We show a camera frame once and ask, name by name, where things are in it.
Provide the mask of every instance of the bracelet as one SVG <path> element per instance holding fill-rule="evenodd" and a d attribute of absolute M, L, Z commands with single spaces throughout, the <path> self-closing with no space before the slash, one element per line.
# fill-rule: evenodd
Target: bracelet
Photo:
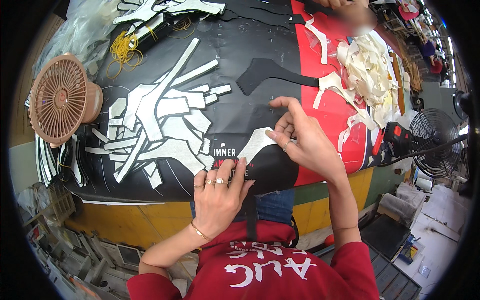
<path fill-rule="evenodd" d="M 203 233 L 200 232 L 200 230 L 198 230 L 198 228 L 193 224 L 193 220 L 192 220 L 192 227 L 193 229 L 195 229 L 195 231 L 197 232 L 197 234 L 199 236 L 201 236 L 202 238 L 206 239 L 207 241 L 213 241 L 212 239 L 209 239 L 206 235 L 204 235 Z"/>

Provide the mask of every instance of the fingernail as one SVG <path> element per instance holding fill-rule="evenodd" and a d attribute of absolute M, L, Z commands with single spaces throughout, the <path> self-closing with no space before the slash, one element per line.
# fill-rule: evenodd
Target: fingernail
<path fill-rule="evenodd" d="M 270 130 L 265 130 L 265 134 L 271 138 L 272 140 L 274 140 L 276 138 L 276 132 L 275 131 L 270 131 Z"/>

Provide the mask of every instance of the red handle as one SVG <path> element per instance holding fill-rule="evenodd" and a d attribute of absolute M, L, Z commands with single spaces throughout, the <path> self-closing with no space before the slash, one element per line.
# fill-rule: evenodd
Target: red handle
<path fill-rule="evenodd" d="M 377 141 L 375 142 L 375 146 L 373 147 L 372 154 L 375 156 L 378 154 L 380 150 L 380 146 L 382 145 L 382 141 L 384 140 L 385 129 L 382 129 L 382 132 L 379 132 L 377 135 Z"/>

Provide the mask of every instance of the fan grille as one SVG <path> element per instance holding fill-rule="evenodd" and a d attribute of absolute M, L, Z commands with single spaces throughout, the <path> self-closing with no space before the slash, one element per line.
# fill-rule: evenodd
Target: fan grille
<path fill-rule="evenodd" d="M 35 80 L 30 103 L 34 128 L 49 143 L 63 143 L 85 114 L 87 78 L 73 55 L 51 60 Z"/>
<path fill-rule="evenodd" d="M 458 137 L 458 130 L 452 119 L 435 108 L 426 109 L 416 115 L 409 130 L 413 153 L 435 148 Z M 459 158 L 459 143 L 444 150 L 413 157 L 417 166 L 432 178 L 451 174 Z"/>

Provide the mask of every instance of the orange ball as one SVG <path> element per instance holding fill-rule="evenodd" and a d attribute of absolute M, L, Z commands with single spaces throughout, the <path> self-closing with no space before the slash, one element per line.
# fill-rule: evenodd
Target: orange ball
<path fill-rule="evenodd" d="M 335 243 L 335 239 L 333 238 L 333 234 L 329 235 L 326 239 L 325 239 L 325 246 L 331 246 Z"/>

